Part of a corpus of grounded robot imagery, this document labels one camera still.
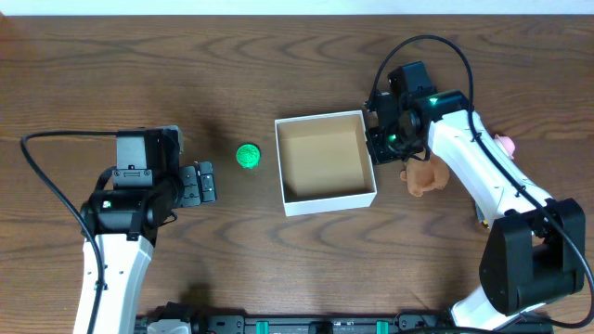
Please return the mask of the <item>brown plush bear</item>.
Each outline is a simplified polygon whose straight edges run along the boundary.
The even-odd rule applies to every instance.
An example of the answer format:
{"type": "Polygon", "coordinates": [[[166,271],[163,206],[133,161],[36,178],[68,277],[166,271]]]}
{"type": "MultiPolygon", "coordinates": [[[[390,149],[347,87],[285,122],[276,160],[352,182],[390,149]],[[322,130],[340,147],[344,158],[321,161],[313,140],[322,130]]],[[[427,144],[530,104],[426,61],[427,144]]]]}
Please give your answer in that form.
{"type": "Polygon", "coordinates": [[[414,197],[421,197],[429,191],[444,189],[449,177],[448,166],[435,155],[432,155],[428,161],[408,160],[400,172],[400,179],[407,183],[407,190],[414,197]]]}

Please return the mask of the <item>white cardboard box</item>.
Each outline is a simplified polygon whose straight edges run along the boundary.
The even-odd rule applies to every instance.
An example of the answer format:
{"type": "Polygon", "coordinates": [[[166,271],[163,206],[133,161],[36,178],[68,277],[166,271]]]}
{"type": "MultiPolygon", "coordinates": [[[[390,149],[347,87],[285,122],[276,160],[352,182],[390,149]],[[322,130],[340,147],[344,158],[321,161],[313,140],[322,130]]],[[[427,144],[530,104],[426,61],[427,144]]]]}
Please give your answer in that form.
{"type": "Polygon", "coordinates": [[[278,119],[275,134],[288,217],[367,208],[376,198],[362,111],[278,119]]]}

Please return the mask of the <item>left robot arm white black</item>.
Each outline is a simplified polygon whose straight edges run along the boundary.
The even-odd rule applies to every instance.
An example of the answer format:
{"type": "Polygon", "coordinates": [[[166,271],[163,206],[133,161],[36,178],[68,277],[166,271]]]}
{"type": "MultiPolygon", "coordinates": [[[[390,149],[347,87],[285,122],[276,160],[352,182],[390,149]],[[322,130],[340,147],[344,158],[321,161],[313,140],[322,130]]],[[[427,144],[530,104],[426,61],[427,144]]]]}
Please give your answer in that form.
{"type": "Polygon", "coordinates": [[[91,237],[84,242],[84,279],[75,333],[132,333],[141,288],[160,227],[176,209],[216,200],[213,165],[201,161],[161,177],[151,187],[118,186],[125,175],[149,170],[106,170],[83,206],[91,237]]]}

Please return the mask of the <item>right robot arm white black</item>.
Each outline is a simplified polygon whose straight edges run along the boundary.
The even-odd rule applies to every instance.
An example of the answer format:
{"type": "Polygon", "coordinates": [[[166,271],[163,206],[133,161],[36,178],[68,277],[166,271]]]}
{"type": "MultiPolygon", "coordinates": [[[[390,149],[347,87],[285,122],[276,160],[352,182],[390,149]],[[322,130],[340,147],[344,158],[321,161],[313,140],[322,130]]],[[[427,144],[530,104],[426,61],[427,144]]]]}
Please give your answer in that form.
{"type": "Polygon", "coordinates": [[[550,333],[562,326],[536,309],[593,285],[585,257],[586,216],[555,200],[492,138],[460,91],[374,92],[366,104],[376,164],[441,159],[474,199],[490,234],[479,287],[449,311],[449,332],[550,333]]]}

